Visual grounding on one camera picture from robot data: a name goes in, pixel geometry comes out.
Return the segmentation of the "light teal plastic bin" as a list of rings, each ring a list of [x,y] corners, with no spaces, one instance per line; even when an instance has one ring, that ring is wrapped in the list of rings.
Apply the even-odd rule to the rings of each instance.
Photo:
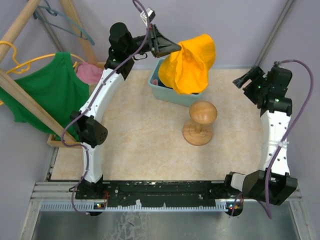
[[[164,61],[163,58],[158,60],[148,80],[148,85],[151,88],[151,92],[154,98],[158,100],[170,102],[173,104],[185,106],[185,107],[190,107],[193,103],[200,100],[200,98],[202,97],[202,93],[199,93],[197,95],[196,94],[178,94],[173,89],[152,84],[153,80],[160,81],[158,73],[159,73],[159,68],[163,61]]]

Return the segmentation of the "dark blue bucket hat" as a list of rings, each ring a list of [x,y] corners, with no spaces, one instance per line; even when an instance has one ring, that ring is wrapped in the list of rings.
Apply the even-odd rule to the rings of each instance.
[[[171,87],[164,85],[160,80],[158,81],[158,86],[163,87],[163,88],[167,88],[167,89],[173,89]]]

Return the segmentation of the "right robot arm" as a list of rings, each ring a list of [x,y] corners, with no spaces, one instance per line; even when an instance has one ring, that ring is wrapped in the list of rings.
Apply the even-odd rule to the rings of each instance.
[[[262,124],[261,158],[258,169],[250,174],[230,172],[225,177],[223,192],[235,198],[269,200],[281,205],[296,189],[298,181],[291,177],[288,166],[288,141],[285,136],[293,112],[293,102],[286,97],[292,72],[274,66],[265,73],[259,66],[235,79],[233,84],[260,110]]]

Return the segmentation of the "yellow hanger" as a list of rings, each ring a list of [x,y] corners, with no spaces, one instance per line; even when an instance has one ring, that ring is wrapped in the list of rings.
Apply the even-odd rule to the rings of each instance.
[[[27,72],[30,69],[31,63],[39,61],[39,60],[42,60],[42,59],[51,58],[51,57],[55,57],[56,56],[55,53],[50,53],[50,54],[46,54],[46,55],[42,55],[42,56],[39,56],[39,57],[32,58],[32,59],[30,59],[28,61],[25,61],[23,63],[19,63],[18,60],[16,59],[16,55],[18,53],[18,50],[17,50],[17,48],[15,47],[15,45],[13,43],[1,40],[0,41],[0,45],[6,45],[6,46],[9,46],[10,48],[13,49],[13,54],[12,54],[11,58],[12,58],[13,62],[16,64],[16,66],[14,68],[8,70],[6,72],[7,74],[10,74],[10,73],[15,73],[15,74],[18,74],[18,75],[19,74],[23,74],[23,73]]]

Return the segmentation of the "aluminium rail frame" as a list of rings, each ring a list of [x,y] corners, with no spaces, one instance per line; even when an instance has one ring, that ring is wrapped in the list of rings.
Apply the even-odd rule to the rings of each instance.
[[[240,193],[224,181],[110,180],[96,185],[74,181],[37,182],[31,200],[42,211],[75,211],[90,216],[106,212],[225,212],[239,216],[245,201],[263,202],[264,183]]]

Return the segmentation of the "wooden hat stand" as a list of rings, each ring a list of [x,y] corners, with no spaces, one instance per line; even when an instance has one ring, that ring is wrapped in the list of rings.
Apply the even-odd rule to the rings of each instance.
[[[209,101],[200,100],[189,108],[188,120],[182,129],[184,139],[193,146],[204,146],[213,137],[213,123],[218,117],[215,105]]]

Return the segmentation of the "wooden clothes rack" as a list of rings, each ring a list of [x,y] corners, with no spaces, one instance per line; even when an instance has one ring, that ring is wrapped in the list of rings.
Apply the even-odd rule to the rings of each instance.
[[[28,1],[1,40],[13,44],[39,4],[39,0]],[[62,0],[60,4],[63,7],[66,16],[75,21],[79,26],[82,26],[73,1]],[[88,62],[102,68],[104,64],[103,62],[97,61],[91,45],[86,43],[84,40],[80,40],[79,42]],[[61,134],[63,132],[63,127],[58,124],[58,122],[29,94],[27,94],[7,73],[5,73],[3,69],[0,70],[0,86],[56,134]]]

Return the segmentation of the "orange bucket hat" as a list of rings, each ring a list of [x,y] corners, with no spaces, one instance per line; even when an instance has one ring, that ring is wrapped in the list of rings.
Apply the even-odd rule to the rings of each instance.
[[[202,93],[216,59],[215,42],[205,33],[178,45],[181,50],[171,53],[160,65],[159,80],[178,94]]]

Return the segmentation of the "green shirt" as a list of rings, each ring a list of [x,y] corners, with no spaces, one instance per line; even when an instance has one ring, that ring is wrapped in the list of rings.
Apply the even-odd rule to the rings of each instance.
[[[63,128],[71,122],[71,113],[78,111],[90,97],[89,85],[77,77],[69,52],[57,52],[48,65],[15,82]],[[13,113],[15,122],[57,135],[2,87],[0,99]]]

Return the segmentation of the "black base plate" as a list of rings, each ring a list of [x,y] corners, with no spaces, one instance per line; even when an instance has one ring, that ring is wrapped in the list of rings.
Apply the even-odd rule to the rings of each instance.
[[[140,201],[144,208],[194,208],[214,207],[216,200],[232,199],[239,192],[223,180],[100,180],[97,183],[83,180],[75,192],[75,198],[103,199],[109,207],[130,207]]]

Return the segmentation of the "pink cloth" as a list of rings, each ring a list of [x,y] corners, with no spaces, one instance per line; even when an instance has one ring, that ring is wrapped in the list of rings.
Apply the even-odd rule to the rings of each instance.
[[[103,74],[103,70],[96,65],[84,62],[76,70],[76,76],[86,84],[97,84]]]

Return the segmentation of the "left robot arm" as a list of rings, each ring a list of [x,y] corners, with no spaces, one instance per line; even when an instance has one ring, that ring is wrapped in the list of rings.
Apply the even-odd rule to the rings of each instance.
[[[152,53],[155,58],[178,52],[182,48],[163,36],[156,25],[150,24],[145,35],[132,37],[122,22],[113,24],[109,30],[110,48],[98,85],[79,111],[70,115],[83,149],[84,172],[81,184],[86,192],[97,199],[103,195],[104,186],[101,170],[101,145],[108,136],[102,124],[104,113],[119,86],[126,80],[136,55]]]

